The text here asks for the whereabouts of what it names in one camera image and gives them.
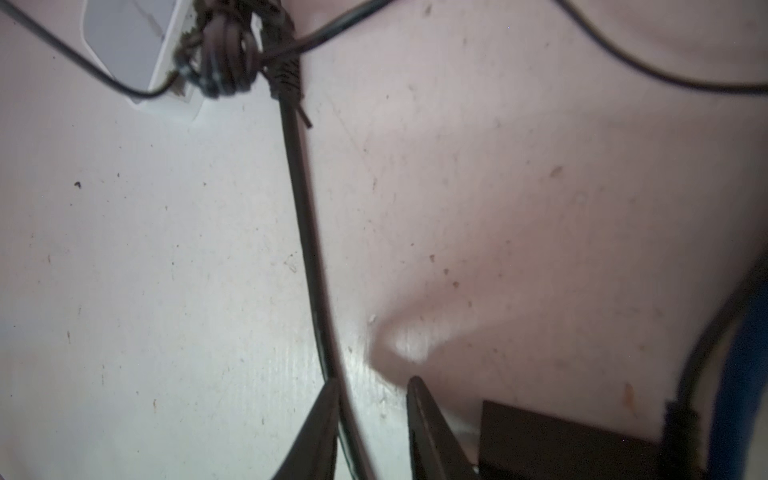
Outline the black power adapter with cord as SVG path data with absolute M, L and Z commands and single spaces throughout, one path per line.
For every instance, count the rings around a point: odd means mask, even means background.
M 247 93 L 263 76 L 273 97 L 286 102 L 304 125 L 312 123 L 301 106 L 302 95 L 292 93 L 282 73 L 291 62 L 389 6 L 388 1 L 365 1 L 327 24 L 294 37 L 293 23 L 282 4 L 274 1 L 214 1 L 198 14 L 201 24 L 182 35 L 173 51 L 172 67 L 159 87 L 137 90 L 107 74 L 53 35 L 10 1 L 1 11 L 27 31 L 111 90 L 135 100 L 154 100 L 182 79 L 208 99 Z

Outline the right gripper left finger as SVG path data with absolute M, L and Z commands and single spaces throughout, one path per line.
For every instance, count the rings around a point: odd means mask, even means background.
M 339 380 L 327 380 L 274 480 L 335 478 L 340 420 Z

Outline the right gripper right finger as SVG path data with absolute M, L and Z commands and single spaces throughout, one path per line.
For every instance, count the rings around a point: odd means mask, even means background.
M 424 380 L 407 385 L 406 410 L 412 478 L 415 480 L 478 480 Z

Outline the white square router box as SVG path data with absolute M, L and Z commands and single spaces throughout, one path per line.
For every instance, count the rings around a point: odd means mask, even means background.
M 174 51 L 195 29 L 204 6 L 203 1 L 86 1 L 83 42 L 115 80 L 136 90 L 155 90 L 174 70 Z

